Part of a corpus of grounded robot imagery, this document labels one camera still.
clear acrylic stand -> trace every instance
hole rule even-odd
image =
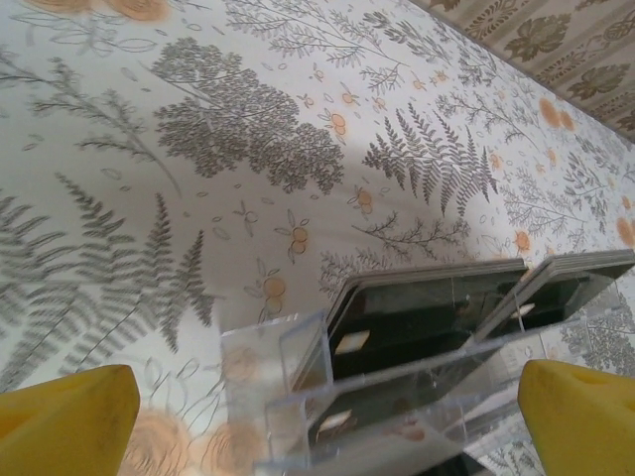
[[[229,420],[261,434],[266,449],[257,466],[288,474],[385,468],[406,475],[464,450],[479,457],[530,439],[516,403],[522,368],[530,359],[577,362],[590,352],[586,320],[598,300],[604,309],[620,306],[614,283],[566,322],[527,330],[525,303],[516,299],[510,318],[519,319],[520,332],[336,382],[323,312],[230,331],[222,335],[223,355],[249,349],[259,370],[227,382]],[[299,385],[308,349],[317,365]],[[436,396],[419,405],[426,389]]]

fern leaf print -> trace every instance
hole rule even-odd
[[[102,289],[99,320],[66,355],[61,374],[101,365],[114,352],[157,328],[156,314],[139,289],[107,286]]]
[[[101,201],[88,195],[68,178],[58,175],[75,204],[82,212],[83,239],[75,272],[83,278],[96,283],[112,283],[132,280],[139,276],[138,251],[129,245],[135,239],[127,234],[117,233],[125,223],[124,218],[117,219],[113,210],[104,210]]]
[[[9,328],[20,325],[20,316],[25,315],[29,303],[24,286],[9,283],[0,286],[0,336],[5,336]]]
[[[16,282],[45,280],[75,267],[68,257],[77,248],[52,246],[59,243],[65,233],[39,234],[38,228],[50,217],[32,216],[32,208],[17,204],[15,196],[0,198],[0,275]]]
[[[412,103],[408,113],[410,118],[406,117],[405,111],[397,109],[395,112],[400,132],[390,119],[385,118],[387,137],[384,139],[378,134],[377,143],[370,144],[363,161],[365,166],[382,171],[387,179],[395,178],[402,189],[408,181],[413,195],[418,196],[421,191],[428,204],[440,187],[443,214],[455,200],[462,217],[469,200],[479,192],[487,201],[490,188],[498,192],[485,149],[482,154],[477,152],[469,129],[464,145],[439,114],[435,116],[442,132],[438,132],[432,119],[425,119]]]
[[[135,282],[142,287],[161,286],[174,278],[172,257],[172,226],[168,207],[160,193],[156,195],[157,213],[146,246],[140,253],[141,273]]]
[[[214,297],[205,292],[202,267],[203,232],[198,232],[194,243],[181,261],[177,276],[187,292],[190,305],[196,312],[198,320],[205,326],[211,325],[211,308]]]
[[[0,392],[17,388],[97,316],[96,303],[79,285],[45,285],[27,296],[29,314],[22,340],[0,374]]]

gray plant illustration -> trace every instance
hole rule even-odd
[[[469,225],[462,219],[450,225],[437,219],[428,226],[421,218],[415,218],[415,224],[411,228],[400,231],[399,227],[399,213],[396,211],[390,213],[383,222],[367,228],[353,225],[357,231],[381,240],[384,250],[405,263],[412,261],[413,251],[420,251],[426,258],[438,260],[436,244],[445,248],[459,246],[470,231]]]
[[[239,55],[192,38],[163,48],[152,73],[186,97],[155,112],[160,144],[170,156],[194,162],[206,178],[246,160],[288,193],[304,189],[310,179],[329,193],[343,176],[339,146],[326,130],[300,124],[294,99],[260,83],[241,62]]]
[[[607,170],[610,174],[619,175],[621,168],[615,161],[622,162],[624,160],[624,149],[621,147],[613,147],[612,152],[607,152],[599,146],[596,146],[587,138],[575,135],[575,140],[580,145],[586,155],[595,162],[598,169]]]
[[[144,38],[120,38],[118,28],[130,21],[123,15],[105,15],[91,10],[85,15],[67,16],[44,12],[27,5],[25,8],[26,13],[9,18],[29,25],[27,41],[31,46],[35,44],[34,32],[38,29],[51,31],[51,43],[75,46],[78,55],[93,52],[98,57],[105,58],[116,51],[149,52],[157,45]]]
[[[626,297],[609,288],[577,312],[586,318],[592,351],[583,356],[584,363],[597,370],[635,376],[635,335],[633,312]],[[583,335],[574,328],[561,331],[563,341],[571,348],[582,345]]]
[[[571,204],[580,211],[584,205],[588,206],[597,220],[599,231],[606,233],[608,200],[605,191],[608,185],[602,182],[585,160],[573,152],[569,152],[569,169],[565,173],[565,180],[569,183],[565,187],[565,194],[571,198]]]
[[[505,144],[524,139],[537,151],[541,151],[536,142],[519,127],[519,124],[534,125],[535,122],[531,115],[528,115],[527,107],[523,105],[510,104],[494,97],[486,99],[478,92],[470,92],[469,95],[452,92],[450,95],[437,96],[437,108],[447,118],[462,112],[467,115],[468,124],[475,125],[482,122],[489,133],[492,133],[494,129],[499,132],[499,127],[502,127]]]
[[[335,300],[341,286],[349,276],[391,268],[393,263],[385,253],[378,253],[370,248],[357,248],[351,255],[325,251],[321,253],[319,290],[326,293],[330,300]]]
[[[192,7],[198,12],[201,10],[211,10],[210,7],[201,5],[200,3],[191,2],[190,0],[168,0],[168,5],[181,13],[185,13],[188,10],[188,7]]]
[[[531,442],[512,441],[484,457],[485,464],[505,476],[544,476],[545,470]]]
[[[404,64],[388,57],[373,28],[313,0],[225,0],[229,26],[269,42],[283,57],[322,53],[336,67],[362,67],[360,74],[377,94],[403,83]]]
[[[382,12],[364,13],[364,22],[382,31],[391,42],[406,44],[416,57],[427,62],[442,61],[446,65],[451,65],[451,57],[441,47],[440,42],[424,35],[409,22],[401,21],[393,25],[392,20]]]
[[[50,77],[46,78],[28,68],[17,66],[15,58],[16,55],[0,48],[0,87],[18,84],[47,86],[54,93],[46,98],[36,97],[32,100],[30,107],[34,115],[46,117],[61,111],[103,126],[108,132],[90,135],[76,145],[81,150],[116,150],[128,154],[134,160],[156,164],[181,195],[175,177],[142,141],[141,135],[146,131],[143,119],[134,117],[135,107],[117,91],[107,89],[99,96],[89,97],[81,92],[81,77],[62,59],[51,59]]]
[[[485,48],[475,44],[470,38],[447,27],[436,18],[432,31],[434,35],[424,34],[411,23],[402,20],[397,23],[382,12],[364,14],[364,22],[377,30],[381,30],[391,42],[406,45],[416,57],[426,62],[442,62],[447,66],[454,66],[452,54],[447,49],[454,46],[457,49],[458,79],[465,86],[483,84],[490,86],[498,75],[496,57]]]
[[[626,171],[624,171],[622,178],[635,183],[635,167],[630,164],[626,164]]]
[[[489,201],[489,188],[497,191],[496,180],[487,162],[485,149],[477,151],[472,136],[467,129],[467,141],[463,144],[447,122],[439,115],[442,132],[435,124],[408,106],[409,118],[397,110],[397,122],[401,134],[388,118],[384,120],[387,138],[377,134],[377,142],[370,144],[363,164],[383,171],[386,178],[395,178],[399,186],[406,187],[406,181],[415,196],[420,192],[430,203],[433,192],[441,188],[441,210],[451,199],[456,200],[458,213],[465,214],[467,203],[478,193]]]
[[[50,217],[29,218],[31,206],[15,204],[16,197],[0,200],[0,276],[11,280],[0,287],[0,330],[21,332],[0,371],[0,391],[19,386],[62,346],[71,346],[61,368],[66,374],[100,365],[155,330],[176,352],[188,308],[211,325],[214,297],[202,280],[202,231],[177,263],[162,196],[154,227],[140,246],[122,233],[125,218],[68,178],[58,179],[81,212],[78,246],[59,245],[63,232],[38,234]],[[21,264],[24,271],[16,271]]]
[[[585,220],[575,215],[569,197],[542,189],[524,168],[516,171],[516,179],[515,187],[501,186],[510,223],[525,228],[532,236],[543,236],[547,232],[556,236],[567,233],[571,248],[581,251]]]

orange flower print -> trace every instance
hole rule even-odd
[[[287,284],[282,278],[276,276],[267,278],[263,284],[265,294],[265,308],[269,315],[276,315],[282,310]]]
[[[547,157],[549,157],[549,165],[553,169],[558,164],[558,156],[553,149],[547,151]]]
[[[256,260],[260,279],[253,286],[245,286],[244,292],[256,299],[264,299],[265,304],[260,310],[258,323],[262,323],[277,316],[283,308],[287,283],[279,276],[280,270],[267,270],[267,266],[260,258]]]
[[[377,113],[386,110],[386,101],[382,97],[373,97],[373,110]]]
[[[353,208],[360,209],[364,215],[369,215],[373,212],[373,195],[361,186],[355,186],[355,196],[348,200],[348,204],[352,203],[355,203]]]
[[[238,347],[222,358],[222,375],[233,383],[249,382],[258,371],[258,355],[249,347]]]
[[[79,13],[90,8],[90,0],[27,0],[42,10],[53,13]]]
[[[175,416],[141,409],[117,476],[180,476],[188,466],[190,436]]]
[[[542,97],[539,101],[539,106],[540,112],[545,121],[547,121],[547,124],[552,127],[560,127],[560,114],[554,107],[554,104],[546,97]]]
[[[489,163],[494,171],[500,171],[503,168],[503,160],[498,154],[490,154]]]
[[[205,476],[248,476],[264,455],[262,434],[249,422],[223,423],[190,447],[191,460]]]
[[[575,130],[575,124],[567,111],[560,111],[560,122],[563,124],[565,129],[572,132]]]
[[[443,70],[438,70],[435,71],[436,74],[436,78],[438,82],[446,82],[447,81],[447,75],[445,74],[445,71]]]
[[[298,223],[291,209],[287,210],[287,220],[289,221],[289,227],[279,227],[274,231],[291,238],[287,255],[291,262],[296,264],[296,255],[303,255],[309,247],[309,231],[307,230],[309,220],[305,218]]]
[[[324,80],[324,73],[318,69],[318,64],[316,62],[314,62],[314,75],[312,77],[317,79],[319,82]]]
[[[348,86],[346,86],[346,84],[344,84],[343,82],[340,82],[340,84],[346,91],[341,95],[341,100],[344,102],[344,104],[348,106],[357,104],[359,106],[359,101],[357,100],[359,99],[359,96],[350,92],[350,89],[348,89]]]
[[[617,233],[624,243],[629,248],[635,247],[635,236],[633,236],[633,227],[631,223],[626,221],[626,218],[619,217],[617,219]]]
[[[418,91],[420,90],[426,90],[426,85],[419,79],[419,77],[413,73],[413,76],[415,77],[415,80],[413,81],[413,87],[415,89],[417,89]]]
[[[343,136],[346,134],[346,119],[344,116],[338,113],[331,113],[328,109],[324,108],[323,114],[318,114],[317,117],[322,121],[327,122],[324,127],[326,129],[332,129],[335,133],[335,138],[344,146]]]
[[[532,249],[532,242],[525,231],[516,232],[516,239],[514,240],[514,243],[516,243],[518,251],[521,253],[527,253]]]
[[[140,22],[156,22],[168,16],[167,0],[106,0],[115,11]]]

botanical patterned tablecloth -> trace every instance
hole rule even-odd
[[[233,476],[218,330],[367,270],[635,245],[635,151],[400,0],[0,6],[0,391],[133,366],[121,474]],[[635,375],[635,299],[586,364]],[[529,445],[486,458],[541,474]]]

